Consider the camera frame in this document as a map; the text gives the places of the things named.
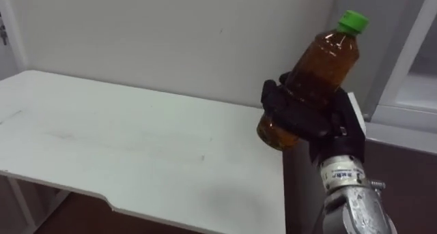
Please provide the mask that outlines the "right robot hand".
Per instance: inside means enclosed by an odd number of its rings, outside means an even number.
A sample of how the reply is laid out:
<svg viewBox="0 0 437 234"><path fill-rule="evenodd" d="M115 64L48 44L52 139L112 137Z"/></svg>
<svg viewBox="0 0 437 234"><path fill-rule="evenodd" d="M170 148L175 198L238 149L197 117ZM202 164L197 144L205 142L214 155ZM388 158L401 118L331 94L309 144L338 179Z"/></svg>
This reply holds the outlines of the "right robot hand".
<svg viewBox="0 0 437 234"><path fill-rule="evenodd" d="M287 98L286 72L279 82L264 81L261 103L266 114L286 132L309 142L312 162L321 164L334 156L349 156L365 161L365 132L360 124L359 111L342 88L338 88L328 106L322 110L311 108L301 101Z"/></svg>

